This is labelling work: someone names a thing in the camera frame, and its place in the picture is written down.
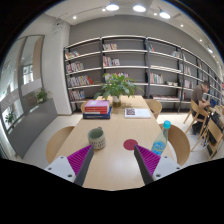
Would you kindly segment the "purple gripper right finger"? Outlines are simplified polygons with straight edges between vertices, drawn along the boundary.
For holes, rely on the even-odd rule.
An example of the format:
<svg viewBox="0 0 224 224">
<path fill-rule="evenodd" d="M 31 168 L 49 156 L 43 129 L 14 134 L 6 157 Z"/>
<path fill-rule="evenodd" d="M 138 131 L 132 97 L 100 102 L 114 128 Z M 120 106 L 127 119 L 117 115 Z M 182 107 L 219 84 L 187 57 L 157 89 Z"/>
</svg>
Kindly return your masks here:
<svg viewBox="0 0 224 224">
<path fill-rule="evenodd" d="M 169 156 L 159 156 L 139 145 L 134 146 L 134 155 L 145 185 L 181 169 Z"/>
</svg>

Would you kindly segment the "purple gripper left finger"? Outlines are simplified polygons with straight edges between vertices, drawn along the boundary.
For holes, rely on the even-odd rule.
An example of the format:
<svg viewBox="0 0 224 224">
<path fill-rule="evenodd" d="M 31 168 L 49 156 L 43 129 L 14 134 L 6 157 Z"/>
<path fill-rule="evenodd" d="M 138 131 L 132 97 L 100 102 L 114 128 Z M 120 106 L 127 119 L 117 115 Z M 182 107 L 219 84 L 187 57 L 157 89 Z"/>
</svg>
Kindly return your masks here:
<svg viewBox="0 0 224 224">
<path fill-rule="evenodd" d="M 93 146 L 89 145 L 68 157 L 59 156 L 45 170 L 76 185 L 82 186 L 93 155 Z"/>
</svg>

